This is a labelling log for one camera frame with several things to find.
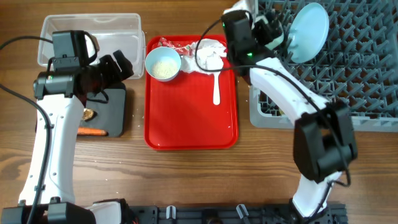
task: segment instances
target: orange carrot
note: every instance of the orange carrot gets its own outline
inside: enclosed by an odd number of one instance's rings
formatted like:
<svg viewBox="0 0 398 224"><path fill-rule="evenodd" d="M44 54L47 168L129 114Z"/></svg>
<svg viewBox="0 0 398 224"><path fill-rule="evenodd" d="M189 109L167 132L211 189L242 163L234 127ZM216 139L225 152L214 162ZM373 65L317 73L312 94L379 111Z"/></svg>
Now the orange carrot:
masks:
<svg viewBox="0 0 398 224"><path fill-rule="evenodd" d="M79 127L77 131L78 136L107 136L108 132L96 128Z"/></svg>

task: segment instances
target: black mounting base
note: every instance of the black mounting base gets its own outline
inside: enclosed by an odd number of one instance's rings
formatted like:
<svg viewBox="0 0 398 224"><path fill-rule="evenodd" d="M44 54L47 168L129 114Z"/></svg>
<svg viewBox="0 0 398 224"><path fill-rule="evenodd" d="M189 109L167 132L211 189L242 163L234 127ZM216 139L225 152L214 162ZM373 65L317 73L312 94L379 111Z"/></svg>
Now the black mounting base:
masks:
<svg viewBox="0 0 398 224"><path fill-rule="evenodd" d="M80 127L102 129L108 132L107 137L120 137L124 131L126 86L123 83L117 83L104 91L109 96L109 102L87 101L86 108L93 109L96 115L89 121L80 121ZM88 98L105 100L101 93L96 96L88 95Z"/></svg>
<svg viewBox="0 0 398 224"><path fill-rule="evenodd" d="M166 219L166 208L130 207L139 217L140 224L241 224L244 223L235 207L180 208L177 207L176 219ZM250 224L288 224L290 221L289 204L247 207ZM324 216L309 224L347 224L347 212L343 204L330 204Z"/></svg>

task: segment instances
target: plastic spoon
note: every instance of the plastic spoon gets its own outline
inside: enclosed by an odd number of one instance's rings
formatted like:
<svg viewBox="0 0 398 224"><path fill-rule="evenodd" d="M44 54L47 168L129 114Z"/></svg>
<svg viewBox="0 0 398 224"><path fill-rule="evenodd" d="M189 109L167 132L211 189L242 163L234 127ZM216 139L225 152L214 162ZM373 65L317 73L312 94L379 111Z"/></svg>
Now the plastic spoon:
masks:
<svg viewBox="0 0 398 224"><path fill-rule="evenodd" d="M214 90L213 90L213 103L214 105L220 104L220 87L218 85L218 77L220 73L216 72L214 74Z"/></svg>

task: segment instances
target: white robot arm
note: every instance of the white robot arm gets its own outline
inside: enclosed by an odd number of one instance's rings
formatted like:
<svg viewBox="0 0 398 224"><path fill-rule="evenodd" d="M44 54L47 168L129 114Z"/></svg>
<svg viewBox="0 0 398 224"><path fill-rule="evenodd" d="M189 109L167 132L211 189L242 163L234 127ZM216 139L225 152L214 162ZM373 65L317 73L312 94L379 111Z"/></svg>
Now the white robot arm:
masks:
<svg viewBox="0 0 398 224"><path fill-rule="evenodd" d="M326 98L316 95L294 78L293 75L284 68L279 59L266 58L259 61L257 65L272 68L284 74L295 82L309 97L311 97L313 102L320 109L324 109L326 103L328 103ZM303 95L299 93L296 87L292 86L292 84L281 76L261 68L251 68L249 75L252 85L269 96L287 115L293 125L304 113L312 114L317 112L315 108L303 97ZM302 217L311 217L313 215L318 205L323 202L323 195L325 191L328 190L328 183L331 180L337 180L340 175L341 172L335 172L330 174L320 183L316 183L314 180L308 180L303 175L301 176L297 192L293 196L292 202ZM318 212L321 212L324 208L326 208L326 200L323 202L323 205Z"/></svg>
<svg viewBox="0 0 398 224"><path fill-rule="evenodd" d="M19 196L19 206L3 210L3 223L31 224L44 220L49 223L131 223L125 215L129 209L123 199L98 202L87 209L74 205L73 158L87 93L99 93L133 75L130 61L120 50L113 53L117 63L105 55L99 64L90 65L96 59L97 49L95 47L93 57L88 57L86 36L95 46L93 37L82 30L53 33L55 57L50 59L49 67L53 62L54 71L50 72L48 67L34 82L37 107L47 114L49 121L41 112L37 113L29 175Z"/></svg>

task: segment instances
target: rice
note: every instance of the rice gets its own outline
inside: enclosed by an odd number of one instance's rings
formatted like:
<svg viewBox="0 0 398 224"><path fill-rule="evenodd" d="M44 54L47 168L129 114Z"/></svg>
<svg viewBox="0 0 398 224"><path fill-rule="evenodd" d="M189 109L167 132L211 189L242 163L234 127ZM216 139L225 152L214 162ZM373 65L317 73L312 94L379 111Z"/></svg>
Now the rice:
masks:
<svg viewBox="0 0 398 224"><path fill-rule="evenodd" d="M152 67L152 74L156 78L170 78L177 72L177 63L172 59L160 60Z"/></svg>

